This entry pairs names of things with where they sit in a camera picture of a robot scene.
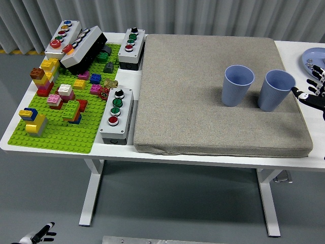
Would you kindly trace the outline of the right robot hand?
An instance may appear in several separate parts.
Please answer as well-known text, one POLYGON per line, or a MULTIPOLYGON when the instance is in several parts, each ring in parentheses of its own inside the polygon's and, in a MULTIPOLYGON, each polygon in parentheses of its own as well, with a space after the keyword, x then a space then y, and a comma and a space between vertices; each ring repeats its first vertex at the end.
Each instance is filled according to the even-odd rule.
POLYGON ((301 103, 321 110, 324 119, 324 69, 317 65, 312 65, 311 68, 312 76, 318 79, 318 82, 311 79, 306 80, 310 85, 308 90, 313 92, 313 94, 308 94, 297 87, 292 87, 291 91, 301 103))

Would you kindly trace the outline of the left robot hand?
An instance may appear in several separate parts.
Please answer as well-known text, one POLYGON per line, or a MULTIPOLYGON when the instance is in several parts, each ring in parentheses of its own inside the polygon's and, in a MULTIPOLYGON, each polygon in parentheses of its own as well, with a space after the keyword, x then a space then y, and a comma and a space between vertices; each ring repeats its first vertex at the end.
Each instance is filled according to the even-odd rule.
POLYGON ((38 232, 31 232, 24 236, 18 243, 40 243, 40 242, 53 242, 56 232, 50 232, 50 229, 55 225, 54 222, 49 222, 38 232))

